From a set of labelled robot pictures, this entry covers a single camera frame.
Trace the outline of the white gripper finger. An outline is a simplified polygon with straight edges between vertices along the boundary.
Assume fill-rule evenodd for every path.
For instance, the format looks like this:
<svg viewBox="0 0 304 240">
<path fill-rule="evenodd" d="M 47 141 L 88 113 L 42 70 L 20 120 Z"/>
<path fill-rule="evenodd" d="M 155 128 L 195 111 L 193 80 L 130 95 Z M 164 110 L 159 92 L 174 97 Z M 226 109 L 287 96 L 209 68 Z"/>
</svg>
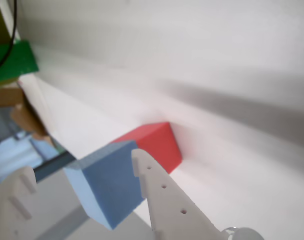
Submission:
<svg viewBox="0 0 304 240">
<path fill-rule="evenodd" d="M 131 156 L 157 240 L 228 239 L 151 155 L 134 149 Z"/>
<path fill-rule="evenodd" d="M 22 167 L 0 183 L 0 240 L 35 240 L 41 233 L 40 198 L 32 167 Z"/>
</svg>

